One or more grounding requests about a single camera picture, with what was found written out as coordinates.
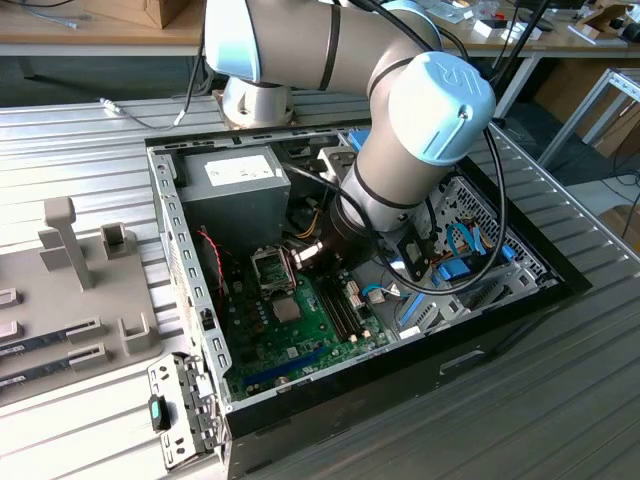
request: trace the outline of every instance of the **red wire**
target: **red wire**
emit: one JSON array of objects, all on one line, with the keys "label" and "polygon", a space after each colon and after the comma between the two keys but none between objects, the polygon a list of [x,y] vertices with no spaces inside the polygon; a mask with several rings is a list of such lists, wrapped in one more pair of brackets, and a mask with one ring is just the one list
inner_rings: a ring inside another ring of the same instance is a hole
[{"label": "red wire", "polygon": [[216,252],[216,262],[218,262],[218,275],[220,276],[220,301],[222,301],[222,296],[223,296],[222,279],[224,277],[222,275],[222,263],[220,263],[220,252],[218,252],[218,247],[213,242],[213,240],[211,240],[211,237],[209,235],[204,233],[202,230],[198,230],[198,233],[207,239],[207,242],[209,242],[209,245],[211,245],[211,248],[213,248],[213,251]]}]

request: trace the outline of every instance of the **table leg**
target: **table leg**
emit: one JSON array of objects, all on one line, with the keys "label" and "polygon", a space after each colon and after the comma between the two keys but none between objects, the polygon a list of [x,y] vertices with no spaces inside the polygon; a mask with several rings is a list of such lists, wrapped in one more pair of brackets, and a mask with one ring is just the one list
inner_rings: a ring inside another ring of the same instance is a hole
[{"label": "table leg", "polygon": [[507,115],[507,112],[516,101],[516,98],[518,98],[518,95],[527,83],[527,80],[529,80],[529,77],[533,73],[533,70],[538,65],[540,58],[541,57],[538,55],[532,55],[531,57],[525,58],[522,61],[522,64],[514,75],[513,80],[511,80],[511,83],[507,87],[507,90],[504,92],[504,95],[500,99],[500,102],[498,102],[494,117],[504,118]]},{"label": "table leg", "polygon": [[589,129],[587,134],[582,137],[582,141],[586,144],[592,143],[596,138],[598,138],[602,132],[604,131],[607,125],[610,125],[611,119],[614,115],[618,113],[618,110],[622,107],[625,100],[627,100],[629,96],[625,93],[620,92],[616,99],[611,102],[611,105],[605,110],[596,123],[593,124],[593,127]]},{"label": "table leg", "polygon": [[562,146],[566,143],[569,136],[575,131],[575,129],[580,125],[580,122],[584,119],[585,115],[589,113],[591,108],[602,98],[602,96],[608,90],[610,84],[609,80],[614,72],[611,69],[607,69],[606,72],[600,77],[598,83],[594,85],[591,91],[584,97],[584,100],[578,105],[576,111],[571,114],[569,120],[564,124],[564,126],[560,129],[558,134],[551,140],[549,146],[542,152],[540,158],[538,159],[538,163],[545,167],[553,160],[553,157],[558,153],[558,150],[562,148]]},{"label": "table leg", "polygon": [[31,79],[36,77],[36,73],[33,71],[31,67],[31,62],[29,61],[29,57],[16,57],[18,60],[18,65],[20,66],[20,71],[22,72],[22,78]]}]

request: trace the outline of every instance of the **green circuit board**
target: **green circuit board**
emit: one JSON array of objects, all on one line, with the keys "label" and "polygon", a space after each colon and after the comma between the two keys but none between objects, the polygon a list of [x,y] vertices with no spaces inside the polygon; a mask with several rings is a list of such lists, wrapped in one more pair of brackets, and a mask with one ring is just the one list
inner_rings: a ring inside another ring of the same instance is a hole
[{"label": "green circuit board", "polygon": [[[287,323],[276,317],[271,299],[260,296],[255,276],[246,274],[243,278],[241,290],[234,289],[230,294],[225,335],[233,362],[226,378],[235,400],[282,385],[283,379],[296,380],[388,344],[382,324],[369,308],[352,309],[361,334],[346,341],[341,339],[325,312],[315,283],[303,275],[296,274],[297,289],[292,295],[300,318]],[[344,286],[350,278],[343,274],[334,280],[336,285]],[[344,288],[341,294],[347,298]]]}]

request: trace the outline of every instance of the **ram slot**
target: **ram slot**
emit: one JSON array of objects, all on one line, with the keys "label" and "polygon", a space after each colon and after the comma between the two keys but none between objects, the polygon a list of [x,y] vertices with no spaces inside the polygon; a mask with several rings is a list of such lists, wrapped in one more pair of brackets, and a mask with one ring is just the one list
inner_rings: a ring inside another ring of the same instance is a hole
[{"label": "ram slot", "polygon": [[341,342],[349,340],[351,335],[358,336],[362,333],[359,318],[340,285],[334,280],[323,279],[316,285],[316,293]]}]

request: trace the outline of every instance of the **metal workbench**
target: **metal workbench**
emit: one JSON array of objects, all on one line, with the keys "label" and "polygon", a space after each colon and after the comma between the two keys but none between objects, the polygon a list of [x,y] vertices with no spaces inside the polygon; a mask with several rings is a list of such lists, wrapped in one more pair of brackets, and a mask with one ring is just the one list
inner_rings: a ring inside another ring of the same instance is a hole
[{"label": "metal workbench", "polygon": [[[301,124],[368,116],[366,101],[295,95]],[[127,102],[168,124],[181,103]],[[195,100],[177,132],[221,130]],[[509,196],[593,283],[505,356],[251,478],[636,478],[640,260],[497,129]],[[41,202],[71,195],[80,234],[123,221],[142,242],[165,351],[182,346],[142,139],[95,104],[0,110],[0,252],[36,245]],[[486,146],[471,152],[493,175]],[[149,362],[0,409],[3,479],[162,478],[147,411]],[[172,478],[219,478],[214,462]]]}]

